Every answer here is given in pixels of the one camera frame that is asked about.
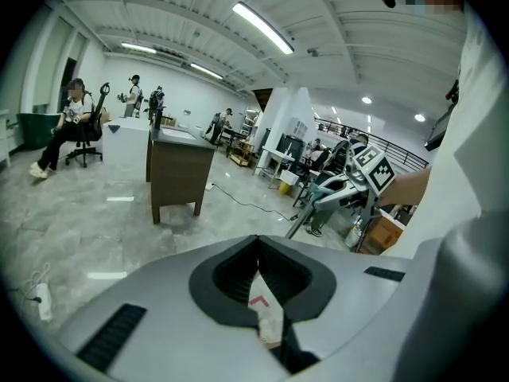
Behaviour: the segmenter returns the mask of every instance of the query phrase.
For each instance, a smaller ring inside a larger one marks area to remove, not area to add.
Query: marble floor
[[[73,146],[66,143],[61,155]],[[48,180],[36,181],[28,168],[40,153],[18,152],[11,158],[12,167],[0,171],[0,265],[6,285],[23,290],[38,280],[45,264],[49,268],[43,280],[52,295],[52,321],[41,322],[35,302],[10,293],[21,315],[50,333],[118,281],[97,279],[98,273],[128,275],[167,255],[253,233],[284,236],[291,226],[277,213],[239,205],[217,188],[205,193],[200,216],[192,214],[192,205],[164,207],[161,223],[153,225],[144,169],[113,168],[90,157],[86,169],[76,161],[70,166],[62,161]],[[299,211],[292,207],[292,197],[268,189],[266,178],[251,173],[218,150],[209,181],[243,203],[276,209],[286,217]],[[316,238],[302,228],[294,239],[347,250],[337,229],[326,225],[322,232]]]

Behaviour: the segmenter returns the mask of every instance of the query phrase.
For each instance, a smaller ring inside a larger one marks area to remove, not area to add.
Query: power strip
[[[35,294],[41,299],[37,305],[39,308],[39,316],[43,322],[50,322],[53,319],[51,312],[51,294],[47,283],[39,283],[35,286]]]

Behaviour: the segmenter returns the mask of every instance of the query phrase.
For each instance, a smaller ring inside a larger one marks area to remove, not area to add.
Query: sneaker
[[[30,171],[29,171],[30,175],[32,177],[35,177],[35,178],[41,178],[43,180],[45,180],[46,178],[48,178],[48,173],[46,171],[44,171],[41,167],[39,167],[39,165],[37,164],[37,162],[34,162],[31,166],[30,166]]]
[[[321,237],[321,231],[320,229],[315,229],[311,225],[308,226],[305,231],[313,236],[316,236],[317,238]]]

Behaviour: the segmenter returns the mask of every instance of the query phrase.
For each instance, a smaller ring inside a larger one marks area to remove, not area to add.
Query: green bin
[[[29,150],[46,147],[51,140],[51,130],[58,124],[60,115],[39,113],[18,113],[25,145]]]

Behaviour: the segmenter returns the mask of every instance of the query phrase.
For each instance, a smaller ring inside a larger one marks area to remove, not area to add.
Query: black railing
[[[330,120],[317,118],[315,118],[315,127],[318,131],[334,134],[345,139],[356,137],[359,133],[364,133],[369,137],[369,143],[385,151],[387,157],[390,160],[406,166],[413,171],[423,170],[429,164],[426,160],[416,156],[414,153],[411,153],[400,146],[396,146],[394,143],[388,142],[387,140],[375,136],[374,134],[367,133],[366,131],[360,131],[354,127],[331,122]]]

